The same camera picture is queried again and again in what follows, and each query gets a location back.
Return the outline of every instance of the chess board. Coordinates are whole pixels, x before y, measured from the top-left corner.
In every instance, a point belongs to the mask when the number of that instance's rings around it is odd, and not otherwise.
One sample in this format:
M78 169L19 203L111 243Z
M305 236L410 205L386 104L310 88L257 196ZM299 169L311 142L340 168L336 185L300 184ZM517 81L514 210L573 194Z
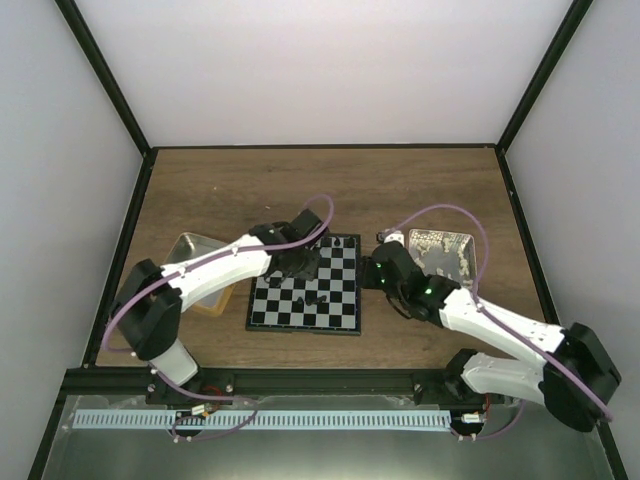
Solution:
M315 280L253 280L247 330L360 334L360 235L329 234L318 241Z

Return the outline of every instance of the white square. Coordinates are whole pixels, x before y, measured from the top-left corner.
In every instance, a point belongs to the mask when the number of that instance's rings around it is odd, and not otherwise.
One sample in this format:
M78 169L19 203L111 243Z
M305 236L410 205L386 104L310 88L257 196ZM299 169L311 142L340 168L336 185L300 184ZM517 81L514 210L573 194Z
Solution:
M267 290L267 300L280 300L280 289L270 288Z
M342 303L330 303L329 315L342 315Z
M316 327L329 328L329 315L316 315Z
M278 324L278 312L268 312L264 316L265 325L277 325Z
M254 300L253 301L253 311L254 312L266 312L267 311L267 301L266 300Z
M342 303L354 305L356 303L356 292L342 292Z

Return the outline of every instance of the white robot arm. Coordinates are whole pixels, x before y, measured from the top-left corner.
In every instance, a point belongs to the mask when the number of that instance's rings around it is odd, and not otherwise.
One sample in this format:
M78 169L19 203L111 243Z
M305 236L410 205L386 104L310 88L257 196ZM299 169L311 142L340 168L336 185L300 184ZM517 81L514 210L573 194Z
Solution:
M575 383L482 310L554 357L606 404L620 384L620 374L593 331L579 323L570 329L541 323L482 299L477 304L459 283L423 274L402 238L388 235L365 260L364 288L384 291L389 303L406 318L466 333L515 359L461 350L447 366L446 384L454 396L498 393L523 398L545 405L556 418L579 431L590 431L602 418L601 409Z
M321 223L315 214L305 210L291 223L254 227L231 245L187 262L162 267L150 260L140 262L118 293L112 315L158 278L172 276L166 285L127 312L118 327L141 360L173 383L189 389L199 367L177 337L181 313L228 285L276 270L285 276L312 280L319 262L319 252L312 245L291 250L276 247L269 252L264 249L267 245L305 239ZM445 277L424 275L400 237L389 235L371 257L361 260L362 287L384 291L403 316L466 333L514 358L492 358L461 350L447 367L445 383L454 396L491 392L523 398L546 405L559 420L580 431L591 430L600 418L600 410L574 384L481 313L471 292ZM580 324L566 330L486 301L482 305L542 351L553 354L600 399L609 401L620 375L591 330Z

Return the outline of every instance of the wire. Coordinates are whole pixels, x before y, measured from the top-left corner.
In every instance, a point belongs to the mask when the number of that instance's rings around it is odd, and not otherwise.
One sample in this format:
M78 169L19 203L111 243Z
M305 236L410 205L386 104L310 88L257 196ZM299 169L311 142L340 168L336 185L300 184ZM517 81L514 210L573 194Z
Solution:
M278 250L288 250L288 249L291 249L291 248L297 248L297 247L300 247L302 245L306 245L309 242L312 242L313 240L318 238L322 234L322 232L324 230L326 230L326 228L329 226L329 223L331 223L331 220L333 219L333 213L335 211L335 207L334 207L334 204L333 204L333 199L329 195L325 195L325 194L321 193L319 195L315 195L315 196L311 197L309 200L307 200L307 202L302 207L302 208L306 208L307 205L309 205L310 203L314 202L315 200L317 200L319 198L322 198L322 199L327 201L327 203L329 204L329 213L327 215L326 220L322 223L322 225L320 225L320 227L318 227L316 230L314 230L309 236L307 236L306 238L303 238L302 240L298 240L296 242L284 243L284 244L280 244L280 245L252 245L252 246L240 247L240 248L238 248L236 250L236 254L237 253L242 253L242 252L258 252L258 251L271 252L271 251L278 251ZM203 258L202 260L189 265L185 269L184 273L192 272L193 270L195 270L197 268L200 268L200 267L202 267L204 265L207 265L207 264L209 264L209 263L211 263L211 262L213 262L215 260L227 257L227 256L232 255L232 254L234 254L232 246L228 246L226 250L219 250L219 251L215 252L213 255L211 255L209 257L206 257L206 258ZM119 353L131 353L131 352L133 352L133 350L131 348L112 348L112 347L109 346L109 340L111 338L111 335L113 334L113 331L116 329L116 327L118 326L118 324L120 323L122 318L140 300L142 300L147 295L153 293L155 290L157 290L161 286L169 283L171 280L174 280L174 279L178 278L181 275L182 275L182 273L180 273L180 271L177 271L177 272L174 272L174 273L172 273L170 275L167 275L166 277L163 277L163 278L161 278L159 280L156 280L151 285L149 285L148 287L140 290L140 292L138 292L133 297L131 297L131 299L129 299L129 301L127 301L122 306L122 308L120 310L118 310L118 312L113 316L111 321L109 321L109 323L107 324L107 328L105 329L104 335L102 337L102 342L100 344L100 347L103 350L106 350L108 352L119 352Z
M176 383L174 383L169 377L167 377L165 374L163 374L159 370L157 372L157 375L169 387L173 388L176 392L181 393L185 397L191 397L191 398L195 398L197 400L206 400L206 401L214 401L214 402L240 401L240 402L244 402L244 403L247 403L249 405L252 405L254 407L253 411L251 412L251 415L249 415L246 419L244 419L242 422L240 422L236 426L231 427L230 429L224 430L222 432L214 433L212 435L198 435L197 437L191 437L191 440L188 440L188 439L182 437L181 435L179 435L176 432L176 427L178 425L180 425L180 423L184 422L187 419L199 418L199 417L196 417L196 416L193 416L193 415L188 415L186 417L179 418L171 426L171 433L173 434L173 441L174 442L178 442L178 441L181 441L181 440L183 440L183 441L184 440L186 440L186 441L202 441L202 440L212 440L214 438L226 437L227 435L231 435L232 433L238 432L239 430L241 430L246 425L249 425L251 422L253 422L253 420L258 415L258 402L256 402L255 400L253 400L251 398L235 397L235 396L231 397L231 396L225 396L225 395L202 395L202 394L199 394L199 393L193 393L193 392L190 392L189 390L186 390L186 389L182 388L181 386L177 385Z
M303 238L302 240L298 240L298 241L291 242L291 243L285 243L285 244L281 244L281 245L255 245L255 246L240 247L240 248L238 248L236 250L236 254L237 253L242 253L242 252L257 252L257 251L268 252L268 251L288 250L288 249L291 249L291 248L297 248L297 247L300 247L302 245L306 245L306 244L314 241L316 238L318 238L327 229L327 227L329 226L329 223L331 223L331 220L333 219L333 214L335 212L335 206L334 206L334 203L333 203L333 199L329 195L325 195L324 193L321 193L321 194L318 194L318 195L314 195L313 197L311 197L309 200L307 200L305 202L305 204L303 205L302 208L306 208L310 203L312 203L312 202L314 202L314 201L316 201L316 200L318 200L320 198L326 200L327 203L329 204L329 213L327 214L327 218L322 223L322 225L320 225L318 228L316 228L307 237ZM211 263L211 262L213 262L215 260L218 260L220 258L224 258L224 257L226 257L228 255L231 255L232 253L234 253L233 250L232 250L232 247L229 246L227 248L227 250L218 251L218 252L214 253L213 255L211 255L210 257L206 257L206 258L204 258L204 259L202 259L202 260L200 260L198 262L193 263L192 265L190 265L189 267L187 267L185 269L184 273L192 272L193 270L195 270L197 268L200 268L203 265L207 265L207 264L209 264L209 263ZM113 331L116 329L116 327L118 326L118 323L120 323L122 318L140 300L145 298L147 295L153 293L159 287L161 287L161 286L169 283L171 280L174 280L175 278L179 277L180 275L181 275L181 273L179 271L178 272L174 272L171 275L167 275L166 277L163 277L163 278L161 278L159 280L156 280L151 285L149 285L148 287L143 288L140 292L138 292L136 295L131 297L131 299L129 299L129 301L127 301L122 306L122 308L120 308L120 310L118 310L118 312L113 316L113 318L107 324L107 327L105 329L104 335L102 337L101 347L104 350L107 350L107 351L110 351L110 352L119 352L119 353L133 352L133 350L130 349L130 348L111 348L111 347L109 347L109 339L111 338L111 335L113 334ZM251 423L256 418L256 415L258 414L258 403L255 400L252 400L250 398L230 397L230 396L217 396L217 395L202 395L202 394L199 394L199 393L193 393L193 392L190 392L188 390L185 390L184 388L180 387L179 385L177 385L176 383L171 381L171 379L169 379L166 375L164 375L159 370L157 371L157 375L169 387L173 388L176 392L181 393L182 395L184 395L186 397L195 398L197 400L214 401L214 402L215 401L229 401L229 400L238 401L239 400L239 401L243 401L245 403L251 404L251 405L253 405L255 407L253 412L251 413L251 415L249 415L249 417L247 419L245 419L243 422L239 423L235 427L232 427L229 430L225 430L223 432L216 433L214 435L198 436L197 437L198 441L200 441L200 440L209 440L209 439L213 439L213 438L220 438L220 437L224 437L226 435L229 435L231 433L235 433L235 432L239 431L245 425L248 425L249 423ZM172 433L174 434L174 441L179 441L179 439L181 438L176 433L176 427L178 426L178 424L181 421L185 421L187 418L189 418L189 417L185 417L185 418L183 418L183 419L181 419L179 421L176 421L176 423L174 423L174 425L173 425L173 427L171 429Z
M527 404L527 402L525 402L524 400L520 400L520 407L518 408L518 411L516 412L516 416L513 417L513 419L507 425L502 427L497 432L490 433L489 435L483 435L481 437L476 437L474 441L491 440L491 439L497 438L497 437L507 433L509 430L511 430L513 427L515 427L516 423L518 423L520 418L522 418L522 414L524 413L524 407L526 406L526 404ZM451 428L451 434L456 436L456 437L458 437L458 438L464 438L463 435L460 435L453 428Z
M471 287L471 296L473 297L473 301L476 303L478 311L482 313L485 317L487 317L492 323L494 323L495 325L497 325L498 327L500 327L501 329L509 333L511 336L518 339L520 342L524 343L527 347L529 347L531 350L533 350L542 358L544 358L548 363L553 365L560 373L562 373L576 387L578 387L578 389L580 389L580 391L584 393L587 396L587 398L591 400L600 409L600 411L602 411L602 414L604 415L604 418L607 422L613 421L613 413L611 412L609 407L607 407L607 405L595 393L593 393L591 389L587 387L580 378L578 378L577 375L575 375L571 370L569 370L567 367L562 365L562 363L556 360L556 358L553 355L542 350L540 347L534 344L527 337L525 337L524 335L521 335L520 333L515 331L513 328L511 328L509 325L502 322L500 319L498 319L495 315L493 315L484 307L484 305L480 301L480 297L478 296L478 285L480 283L480 279L484 275L484 272L487 268L487 264L489 262L489 239L487 237L486 230L484 229L480 221L471 212L469 212L468 210L465 210L462 207L458 207L457 205L449 205L446 203L431 205L430 207L426 207L426 208L423 208L422 210L417 211L413 215L409 216L406 220L400 222L398 225L385 230L383 232L383 237L387 237L392 232L396 230L400 230L400 228L405 226L407 223L409 223L413 219L419 217L420 215L430 212L432 210L441 209L441 208L456 210L466 215L467 217L469 217L469 219L473 221L476 227L478 227L478 230L480 231L480 235L482 236L482 241L484 243L484 258L482 259L482 266L480 267L480 271L478 272L478 275L474 279L473 285Z

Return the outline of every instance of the wooden surface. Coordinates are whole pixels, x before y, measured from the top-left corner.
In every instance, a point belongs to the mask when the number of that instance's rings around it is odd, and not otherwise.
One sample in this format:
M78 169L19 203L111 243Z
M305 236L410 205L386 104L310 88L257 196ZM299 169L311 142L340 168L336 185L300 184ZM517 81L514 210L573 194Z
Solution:
M434 203L453 203L484 224L491 258L483 298L542 320L540 305L497 160L491 149L163 150L159 153L125 266L162 264L182 232L226 242L255 224L292 220L319 192L336 205L331 230L360 233L363 254L376 232ZM322 203L314 210L323 216ZM472 233L453 211L410 227ZM476 245L478 264L483 246ZM186 312L180 339L203 366L439 368L460 348L496 352L481 342L397 315L379 292L363 291L362 335L245 331L250 281L238 284L222 316ZM114 336L113 345L123 345ZM102 352L98 365L131 365Z

